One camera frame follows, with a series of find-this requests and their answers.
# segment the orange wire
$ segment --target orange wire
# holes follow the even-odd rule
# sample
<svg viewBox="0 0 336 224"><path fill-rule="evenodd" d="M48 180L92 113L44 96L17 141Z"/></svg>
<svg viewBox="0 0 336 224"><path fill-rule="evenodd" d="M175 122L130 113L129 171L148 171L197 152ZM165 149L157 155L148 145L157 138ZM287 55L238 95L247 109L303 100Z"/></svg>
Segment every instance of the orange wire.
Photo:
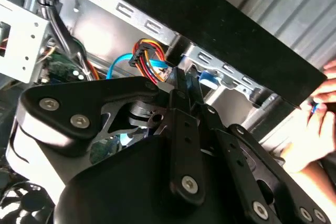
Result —
<svg viewBox="0 0 336 224"><path fill-rule="evenodd" d="M6 42L6 41L8 41L8 38L5 38L3 41L1 41L0 44L2 44L3 42Z"/></svg>
<svg viewBox="0 0 336 224"><path fill-rule="evenodd" d="M141 74L143 77L145 77L145 74L142 72L142 70L141 70L139 64L136 63L135 66L136 66L136 68L140 71L140 74Z"/></svg>
<svg viewBox="0 0 336 224"><path fill-rule="evenodd" d="M146 73L146 76L154 83L154 84L157 84L157 81L155 80L155 78L151 75L151 73L149 72L149 70L146 68L146 63L144 61L144 59L142 57L140 57L140 63L141 63L141 66L143 68L143 70L145 71Z"/></svg>
<svg viewBox="0 0 336 224"><path fill-rule="evenodd" d="M96 80L99 80L99 75L98 75L97 70L96 70L95 67L91 64L90 61L87 61L87 62L88 62L89 68L91 69L91 71L93 72L93 74L94 74L94 76L95 76L95 79L96 79Z"/></svg>
<svg viewBox="0 0 336 224"><path fill-rule="evenodd" d="M146 57L146 61L148 63L149 68L152 70L152 72L156 76L156 78L158 78L159 81L164 82L164 80L161 78L161 76L158 73L155 72L155 70L154 70L154 68L153 68L153 66L152 66L152 64L151 64L151 62L149 60L149 56L148 56L147 50L145 50L145 57Z"/></svg>

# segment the cable connector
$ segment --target cable connector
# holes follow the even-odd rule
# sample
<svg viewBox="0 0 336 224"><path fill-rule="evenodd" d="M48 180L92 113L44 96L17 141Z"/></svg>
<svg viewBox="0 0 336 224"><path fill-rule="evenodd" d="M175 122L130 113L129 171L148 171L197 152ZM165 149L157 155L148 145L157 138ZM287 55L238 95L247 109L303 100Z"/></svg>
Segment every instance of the cable connector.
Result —
<svg viewBox="0 0 336 224"><path fill-rule="evenodd" d="M141 43L139 45L139 48L137 49L137 51L133 55L133 57L128 62L131 67L136 67L135 66L136 63L140 64L140 57L144 56L145 50L147 50L150 58L152 58L152 56L155 54L155 48L152 45L150 45L148 43Z"/></svg>

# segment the black mechanical arm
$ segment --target black mechanical arm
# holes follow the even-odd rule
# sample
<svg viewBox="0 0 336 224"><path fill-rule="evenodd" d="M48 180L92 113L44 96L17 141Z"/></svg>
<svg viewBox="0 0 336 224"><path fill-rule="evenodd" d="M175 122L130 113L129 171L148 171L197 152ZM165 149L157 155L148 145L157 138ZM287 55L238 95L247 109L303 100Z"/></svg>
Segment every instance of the black mechanical arm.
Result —
<svg viewBox="0 0 336 224"><path fill-rule="evenodd" d="M67 158L84 156L95 140L149 128L67 183L55 223L330 223L248 131L222 125L197 79L175 68L168 83L163 91L132 77L22 94L11 139L20 129Z"/></svg>

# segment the yellow wire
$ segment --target yellow wire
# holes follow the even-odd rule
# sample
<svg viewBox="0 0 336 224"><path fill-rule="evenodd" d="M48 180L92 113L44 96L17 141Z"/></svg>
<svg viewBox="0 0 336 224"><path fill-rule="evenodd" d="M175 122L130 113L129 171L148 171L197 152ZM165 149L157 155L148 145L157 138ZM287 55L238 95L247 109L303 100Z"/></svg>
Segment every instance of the yellow wire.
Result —
<svg viewBox="0 0 336 224"><path fill-rule="evenodd" d="M56 50L56 46L52 47L45 56L43 56L42 58L40 58L35 64L39 64L42 61L44 61L45 59L47 59L50 55L52 55L54 53L54 51Z"/></svg>
<svg viewBox="0 0 336 224"><path fill-rule="evenodd" d="M98 74L96 68L94 66L92 66L92 68L93 68L93 71L94 71L94 73L96 75L96 79L99 80L99 74Z"/></svg>
<svg viewBox="0 0 336 224"><path fill-rule="evenodd" d="M164 51L163 51L162 47L161 47L160 44L157 43L155 40L152 40L152 39L143 39L141 42L149 42L149 43L156 44L156 45L161 49L161 51L162 51L162 53L163 53L163 56L164 56Z"/></svg>
<svg viewBox="0 0 336 224"><path fill-rule="evenodd" d="M146 61L148 63L148 66L149 68L152 70L152 72L155 74L155 76L162 82L164 82L164 80L161 78L161 76L158 75L158 73L155 72L154 68L152 67L152 64L149 60L149 57L148 57L148 53L147 53L147 50L145 50L145 57L146 57Z"/></svg>

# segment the cooling fan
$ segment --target cooling fan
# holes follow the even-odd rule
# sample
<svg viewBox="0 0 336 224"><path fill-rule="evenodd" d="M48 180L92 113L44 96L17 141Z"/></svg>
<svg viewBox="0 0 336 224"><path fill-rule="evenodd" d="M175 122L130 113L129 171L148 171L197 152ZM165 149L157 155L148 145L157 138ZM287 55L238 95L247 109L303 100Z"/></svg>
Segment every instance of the cooling fan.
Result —
<svg viewBox="0 0 336 224"><path fill-rule="evenodd" d="M0 201L1 224L47 224L54 204L42 187L19 182L9 188Z"/></svg>

